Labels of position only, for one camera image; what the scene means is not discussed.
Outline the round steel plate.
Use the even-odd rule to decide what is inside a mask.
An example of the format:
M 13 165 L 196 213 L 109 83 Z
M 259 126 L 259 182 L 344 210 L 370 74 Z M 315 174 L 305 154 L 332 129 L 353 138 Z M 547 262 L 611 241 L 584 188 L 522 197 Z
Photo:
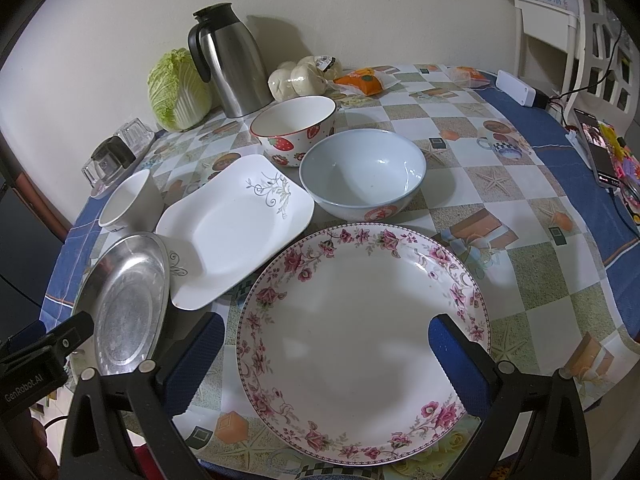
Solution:
M 70 356 L 78 377 L 93 367 L 101 375 L 126 374 L 152 358 L 169 302 L 169 261 L 152 233 L 118 240 L 98 259 L 74 311 L 93 320 L 93 335 Z

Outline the small white bowl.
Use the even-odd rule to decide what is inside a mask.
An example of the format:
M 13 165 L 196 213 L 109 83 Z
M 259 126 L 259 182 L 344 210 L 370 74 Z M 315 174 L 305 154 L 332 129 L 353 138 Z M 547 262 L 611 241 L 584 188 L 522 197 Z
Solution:
M 151 171 L 143 169 L 122 181 L 111 194 L 99 216 L 99 226 L 122 234 L 153 232 L 163 210 L 163 197 Z

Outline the floral rimmed round plate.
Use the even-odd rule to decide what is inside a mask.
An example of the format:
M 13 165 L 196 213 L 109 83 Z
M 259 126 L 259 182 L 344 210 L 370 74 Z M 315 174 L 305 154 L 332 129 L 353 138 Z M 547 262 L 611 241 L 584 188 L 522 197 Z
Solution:
M 385 223 L 311 234 L 274 258 L 246 297 L 236 365 L 247 400 L 276 436 L 317 460 L 413 456 L 465 413 L 428 342 L 440 314 L 489 346 L 480 288 L 441 244 Z

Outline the strawberry pattern bowl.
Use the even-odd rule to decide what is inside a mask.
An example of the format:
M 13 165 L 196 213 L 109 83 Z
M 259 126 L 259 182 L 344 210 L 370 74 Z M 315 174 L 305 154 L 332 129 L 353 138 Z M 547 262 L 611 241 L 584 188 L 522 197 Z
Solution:
M 270 162 L 296 168 L 311 148 L 334 133 L 337 110 L 327 96 L 299 96 L 260 112 L 250 124 L 250 134 Z

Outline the pale blue bowl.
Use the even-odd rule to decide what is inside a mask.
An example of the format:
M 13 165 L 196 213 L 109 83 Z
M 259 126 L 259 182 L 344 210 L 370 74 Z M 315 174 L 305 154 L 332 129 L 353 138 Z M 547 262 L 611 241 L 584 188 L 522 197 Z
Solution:
M 381 129 L 335 133 L 304 156 L 299 180 L 327 214 L 380 221 L 403 211 L 420 190 L 427 162 L 410 140 Z

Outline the white square plate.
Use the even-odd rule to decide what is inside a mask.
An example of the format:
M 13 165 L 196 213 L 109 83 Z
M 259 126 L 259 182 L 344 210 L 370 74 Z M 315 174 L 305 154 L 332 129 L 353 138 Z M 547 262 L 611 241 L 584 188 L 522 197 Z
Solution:
M 311 196 L 265 156 L 232 162 L 157 223 L 172 304 L 186 311 L 207 306 L 288 246 L 313 214 Z

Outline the clear glass cup tray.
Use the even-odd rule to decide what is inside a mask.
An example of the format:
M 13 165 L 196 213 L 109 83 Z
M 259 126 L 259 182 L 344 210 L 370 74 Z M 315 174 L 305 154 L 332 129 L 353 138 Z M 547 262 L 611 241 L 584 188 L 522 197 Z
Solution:
M 155 133 L 136 118 L 121 126 L 92 152 L 81 172 L 91 186 L 90 196 L 102 198 L 126 180 L 155 140 Z

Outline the smartphone with lit screen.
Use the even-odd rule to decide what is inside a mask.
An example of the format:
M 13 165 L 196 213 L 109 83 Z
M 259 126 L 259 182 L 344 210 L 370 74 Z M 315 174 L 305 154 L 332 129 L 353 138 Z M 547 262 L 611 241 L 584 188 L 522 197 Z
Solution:
M 602 188 L 619 188 L 620 179 L 616 176 L 610 152 L 597 120 L 584 110 L 574 109 L 580 127 L 580 142 L 588 155 L 593 175 Z

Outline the patterned blue tablecloth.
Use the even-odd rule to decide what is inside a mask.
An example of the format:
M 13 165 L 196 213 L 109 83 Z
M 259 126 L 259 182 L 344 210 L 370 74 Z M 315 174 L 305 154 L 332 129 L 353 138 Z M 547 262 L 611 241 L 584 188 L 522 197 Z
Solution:
M 420 192 L 391 222 L 425 235 L 453 236 L 488 304 L 491 351 L 527 373 L 553 372 L 582 336 L 598 342 L 597 358 L 612 356 L 605 372 L 590 364 L 579 379 L 585 406 L 594 405 L 639 362 L 639 240 L 628 230 L 622 204 L 615 205 L 565 139 L 561 125 L 542 110 L 520 107 L 489 86 L 465 89 L 445 65 L 378 66 L 397 84 L 378 96 L 331 93 L 338 102 L 335 132 L 377 128 L 414 142 L 425 155 Z M 212 113 L 203 125 L 164 133 L 142 160 L 166 205 L 213 179 L 236 156 L 260 153 L 250 134 L 256 114 L 229 119 Z M 115 234 L 98 226 L 105 200 L 89 198 L 67 235 L 44 296 L 40 320 L 51 328 L 70 316 L 88 270 Z M 454 226 L 490 212 L 518 237 L 498 248 L 494 232 L 471 249 Z M 224 444 L 211 437 L 198 458 L 238 474 L 294 479 L 322 467 L 287 448 L 254 415 L 247 440 Z M 465 416 L 444 440 L 399 465 L 358 469 L 371 479 L 437 479 L 467 444 L 476 426 Z

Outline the napa cabbage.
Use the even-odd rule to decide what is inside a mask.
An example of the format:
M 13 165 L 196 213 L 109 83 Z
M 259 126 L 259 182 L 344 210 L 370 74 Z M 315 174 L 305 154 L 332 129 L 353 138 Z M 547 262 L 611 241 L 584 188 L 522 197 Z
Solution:
M 150 70 L 146 86 L 155 119 L 167 131 L 191 129 L 214 104 L 209 86 L 185 48 L 165 53 Z

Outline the white power strip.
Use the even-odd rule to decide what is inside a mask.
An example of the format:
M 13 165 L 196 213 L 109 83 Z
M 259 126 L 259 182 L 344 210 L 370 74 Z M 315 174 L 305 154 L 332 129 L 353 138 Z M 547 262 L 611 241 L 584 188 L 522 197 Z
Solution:
M 524 107 L 533 107 L 536 100 L 536 90 L 517 76 L 504 70 L 498 70 L 496 87 L 507 96 Z

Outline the white lattice chair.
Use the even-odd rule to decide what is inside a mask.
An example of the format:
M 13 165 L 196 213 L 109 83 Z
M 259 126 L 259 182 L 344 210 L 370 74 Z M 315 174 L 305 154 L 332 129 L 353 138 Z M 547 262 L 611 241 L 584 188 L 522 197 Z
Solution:
M 575 87 L 566 98 L 623 136 L 639 99 L 639 50 L 604 0 L 578 0 Z

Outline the steel thermos jug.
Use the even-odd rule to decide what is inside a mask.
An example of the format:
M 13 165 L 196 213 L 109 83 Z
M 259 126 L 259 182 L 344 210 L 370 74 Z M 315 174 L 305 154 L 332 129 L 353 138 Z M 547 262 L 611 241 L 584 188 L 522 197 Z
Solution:
M 273 100 L 257 42 L 235 15 L 230 2 L 193 13 L 188 47 L 206 84 L 213 84 L 228 117 L 244 117 Z

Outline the small orange packet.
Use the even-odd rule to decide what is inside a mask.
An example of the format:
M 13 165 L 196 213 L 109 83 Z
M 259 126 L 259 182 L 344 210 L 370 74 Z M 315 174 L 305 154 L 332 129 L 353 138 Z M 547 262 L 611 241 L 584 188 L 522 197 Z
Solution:
M 447 77 L 460 88 L 485 88 L 490 81 L 476 68 L 470 66 L 449 67 Z

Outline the bag of steamed buns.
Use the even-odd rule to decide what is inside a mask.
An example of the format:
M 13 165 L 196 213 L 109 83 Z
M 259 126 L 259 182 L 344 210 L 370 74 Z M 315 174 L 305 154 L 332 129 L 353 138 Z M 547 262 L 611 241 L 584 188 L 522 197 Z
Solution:
M 329 83 L 343 73 L 342 63 L 329 55 L 308 55 L 298 62 L 281 63 L 268 78 L 268 87 L 276 102 L 298 96 L 322 96 Z

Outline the orange snack packet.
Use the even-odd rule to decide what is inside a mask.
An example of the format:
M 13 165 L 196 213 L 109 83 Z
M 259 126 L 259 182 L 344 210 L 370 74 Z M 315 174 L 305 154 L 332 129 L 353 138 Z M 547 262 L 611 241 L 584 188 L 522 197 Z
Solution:
M 341 91 L 360 94 L 360 96 L 377 96 L 398 82 L 399 79 L 393 74 L 381 72 L 372 67 L 353 70 L 333 81 Z

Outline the white shelf unit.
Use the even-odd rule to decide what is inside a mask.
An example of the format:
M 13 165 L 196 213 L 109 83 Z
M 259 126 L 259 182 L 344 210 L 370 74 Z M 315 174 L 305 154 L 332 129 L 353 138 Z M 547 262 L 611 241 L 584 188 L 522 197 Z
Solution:
M 578 0 L 513 0 L 515 10 L 514 73 L 524 75 L 527 40 L 535 39 L 565 55 L 560 93 L 570 90 L 579 28 Z

